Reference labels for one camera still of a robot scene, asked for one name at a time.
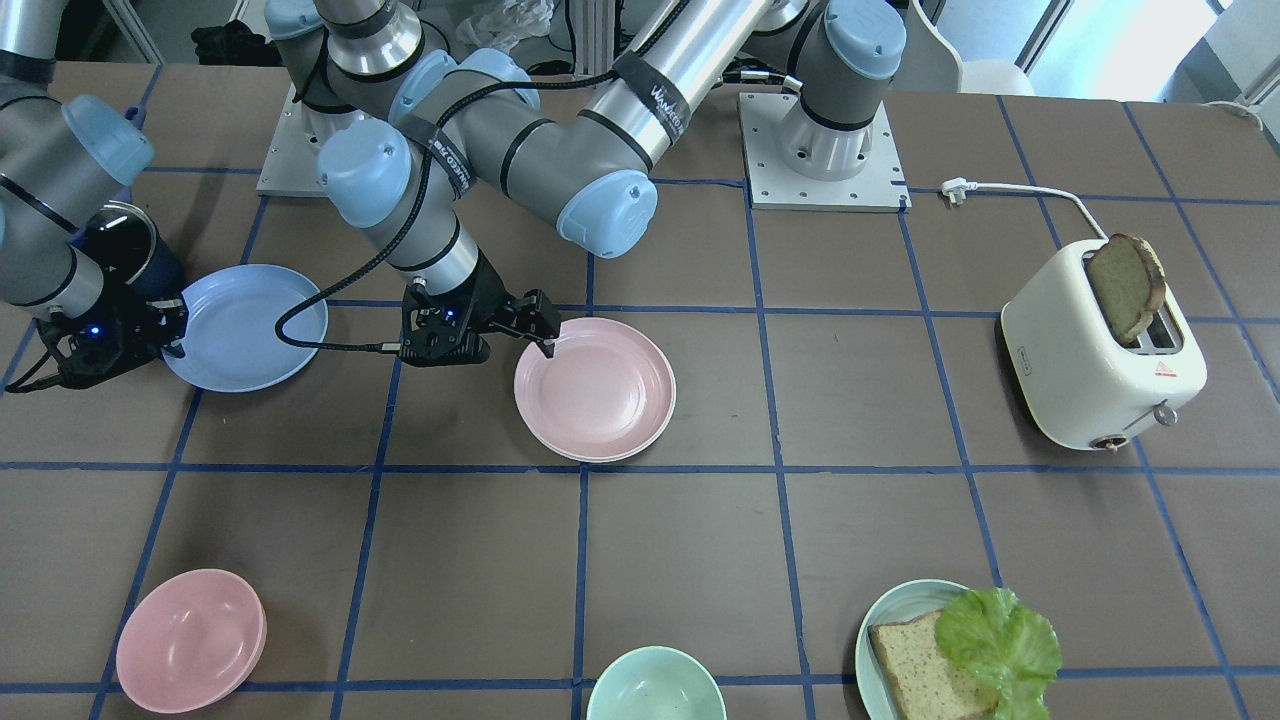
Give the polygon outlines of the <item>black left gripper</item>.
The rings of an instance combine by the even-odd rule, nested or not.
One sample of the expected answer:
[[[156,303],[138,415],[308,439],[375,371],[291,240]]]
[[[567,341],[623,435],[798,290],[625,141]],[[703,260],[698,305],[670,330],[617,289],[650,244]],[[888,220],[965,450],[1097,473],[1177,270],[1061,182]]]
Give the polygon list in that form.
[[[485,363],[490,356],[485,333],[526,340],[553,359],[561,337],[561,310],[540,290],[517,299],[485,256],[457,288],[430,295],[415,281],[401,304],[402,333],[398,357],[411,366],[457,366]]]

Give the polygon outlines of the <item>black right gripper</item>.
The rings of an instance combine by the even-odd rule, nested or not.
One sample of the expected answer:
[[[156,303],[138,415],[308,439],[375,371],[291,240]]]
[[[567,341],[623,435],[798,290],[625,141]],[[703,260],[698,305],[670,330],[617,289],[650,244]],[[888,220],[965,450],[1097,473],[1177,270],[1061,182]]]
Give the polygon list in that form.
[[[180,295],[141,299],[132,290],[105,290],[83,315],[51,311],[36,322],[46,356],[56,370],[38,378],[36,389],[87,389],[168,354],[183,357],[188,306]]]

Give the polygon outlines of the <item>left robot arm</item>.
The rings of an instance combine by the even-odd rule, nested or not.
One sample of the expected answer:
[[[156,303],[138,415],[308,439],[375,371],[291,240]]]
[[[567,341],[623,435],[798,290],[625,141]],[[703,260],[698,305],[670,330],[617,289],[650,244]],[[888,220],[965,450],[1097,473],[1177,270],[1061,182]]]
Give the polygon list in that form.
[[[556,351],[558,307],[539,290],[511,293],[454,213],[477,182],[593,256],[617,258],[655,213],[652,169],[737,53],[797,81],[783,122],[788,159],[804,176],[836,181],[861,161],[822,170],[819,143],[868,142],[908,45],[887,1],[668,1],[611,69],[582,79],[593,95],[561,124],[539,96],[572,82],[536,82],[493,49],[456,61],[402,3],[312,9],[314,68],[292,72],[300,96],[328,91],[362,113],[323,142],[317,182],[375,247],[371,265],[406,283],[399,337],[364,351],[411,366],[483,363],[489,333],[526,340],[547,357]]]

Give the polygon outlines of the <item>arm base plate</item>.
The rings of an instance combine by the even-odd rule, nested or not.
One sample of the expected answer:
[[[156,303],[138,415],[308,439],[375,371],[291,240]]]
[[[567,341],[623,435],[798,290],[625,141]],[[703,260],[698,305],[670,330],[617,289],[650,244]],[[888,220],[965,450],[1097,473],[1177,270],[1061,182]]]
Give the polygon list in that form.
[[[317,181],[316,158],[326,141],[369,115],[340,102],[316,108],[296,97],[291,86],[262,160],[256,190],[264,197],[326,199]]]
[[[751,205],[764,210],[897,213],[911,206],[888,113],[868,126],[817,124],[787,94],[740,94]]]

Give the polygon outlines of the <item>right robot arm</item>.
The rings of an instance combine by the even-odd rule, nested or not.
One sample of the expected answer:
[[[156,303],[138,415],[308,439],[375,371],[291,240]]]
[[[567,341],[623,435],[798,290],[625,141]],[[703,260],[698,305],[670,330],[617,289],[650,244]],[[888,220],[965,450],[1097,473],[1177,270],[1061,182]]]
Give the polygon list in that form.
[[[49,96],[61,1],[3,4],[3,301],[29,313],[40,361],[9,393],[84,389],[160,357],[204,389],[248,392],[301,370],[328,328],[317,305],[291,322],[300,343],[270,323],[314,290],[283,266],[230,268],[193,284],[155,233],[122,269],[76,245],[106,222],[148,218],[122,201],[150,165],[145,135],[100,97]]]

